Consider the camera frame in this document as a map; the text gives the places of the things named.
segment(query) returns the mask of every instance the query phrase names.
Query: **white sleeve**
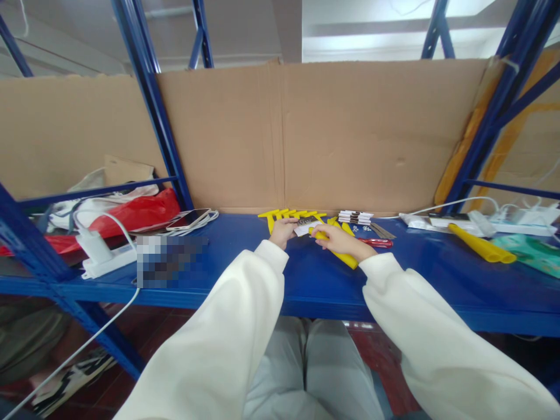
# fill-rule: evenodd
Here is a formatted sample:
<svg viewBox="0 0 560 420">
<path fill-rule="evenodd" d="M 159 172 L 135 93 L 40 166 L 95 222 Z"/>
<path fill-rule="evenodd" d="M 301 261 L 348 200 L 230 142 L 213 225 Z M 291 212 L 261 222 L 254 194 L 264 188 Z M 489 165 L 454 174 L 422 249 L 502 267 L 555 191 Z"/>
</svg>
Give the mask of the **white sleeve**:
<svg viewBox="0 0 560 420">
<path fill-rule="evenodd" d="M 393 254 L 360 263 L 373 317 L 402 352 L 412 394 L 433 420 L 558 419 L 560 406 L 529 372 L 479 337 Z"/>
<path fill-rule="evenodd" d="M 241 252 L 152 356 L 114 420 L 240 419 L 280 314 L 287 262 L 268 240 Z"/>
</svg>

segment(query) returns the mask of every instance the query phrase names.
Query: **person's left hand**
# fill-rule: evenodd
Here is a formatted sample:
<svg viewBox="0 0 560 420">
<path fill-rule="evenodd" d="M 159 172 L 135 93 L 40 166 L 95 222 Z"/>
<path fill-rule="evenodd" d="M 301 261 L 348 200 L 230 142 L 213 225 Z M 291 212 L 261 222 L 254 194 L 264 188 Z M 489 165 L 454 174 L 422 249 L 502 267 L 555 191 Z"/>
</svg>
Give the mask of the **person's left hand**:
<svg viewBox="0 0 560 420">
<path fill-rule="evenodd" d="M 270 235 L 269 241 L 278 245 L 282 251 L 286 249 L 288 240 L 296 237 L 294 229 L 298 226 L 298 220 L 296 218 L 280 219 L 274 222 L 274 228 L 272 230 L 272 235 Z"/>
</svg>

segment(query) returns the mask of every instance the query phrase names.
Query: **person's right hand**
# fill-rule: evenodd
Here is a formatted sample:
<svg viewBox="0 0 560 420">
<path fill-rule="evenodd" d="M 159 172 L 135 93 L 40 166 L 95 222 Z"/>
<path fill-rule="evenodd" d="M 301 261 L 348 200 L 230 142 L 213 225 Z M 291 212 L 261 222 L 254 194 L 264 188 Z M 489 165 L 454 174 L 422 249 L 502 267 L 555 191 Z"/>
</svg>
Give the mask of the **person's right hand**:
<svg viewBox="0 0 560 420">
<path fill-rule="evenodd" d="M 315 241 L 323 249 L 328 249 L 338 254 L 349 254 L 360 263 L 366 258 L 377 255 L 369 245 L 359 241 L 336 226 L 317 225 L 311 232 L 311 236 L 315 237 L 317 232 L 323 232 L 328 236 L 328 240 L 316 239 Z"/>
</svg>

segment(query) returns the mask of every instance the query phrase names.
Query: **smartphone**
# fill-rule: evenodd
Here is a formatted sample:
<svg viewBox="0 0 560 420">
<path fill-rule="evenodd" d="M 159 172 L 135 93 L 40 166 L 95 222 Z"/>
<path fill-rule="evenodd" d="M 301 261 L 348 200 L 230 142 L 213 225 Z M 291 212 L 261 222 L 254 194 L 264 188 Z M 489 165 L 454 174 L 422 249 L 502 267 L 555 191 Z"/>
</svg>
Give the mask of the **smartphone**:
<svg viewBox="0 0 560 420">
<path fill-rule="evenodd" d="M 196 209 L 186 212 L 183 217 L 179 220 L 171 223 L 166 229 L 167 230 L 180 230 L 186 229 L 189 226 L 197 223 L 201 219 L 204 218 L 208 213 L 210 213 L 210 209 Z"/>
</svg>

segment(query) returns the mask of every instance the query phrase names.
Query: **red screwdriver handle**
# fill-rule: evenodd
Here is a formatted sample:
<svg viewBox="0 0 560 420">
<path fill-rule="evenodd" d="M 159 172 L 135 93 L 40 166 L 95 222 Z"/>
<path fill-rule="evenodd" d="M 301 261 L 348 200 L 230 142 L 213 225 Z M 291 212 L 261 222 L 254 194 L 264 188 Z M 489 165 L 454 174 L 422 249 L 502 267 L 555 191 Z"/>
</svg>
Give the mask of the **red screwdriver handle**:
<svg viewBox="0 0 560 420">
<path fill-rule="evenodd" d="M 390 239 L 364 239 L 358 238 L 359 241 L 368 244 L 370 247 L 373 248 L 391 248 L 393 246 L 393 241 Z"/>
</svg>

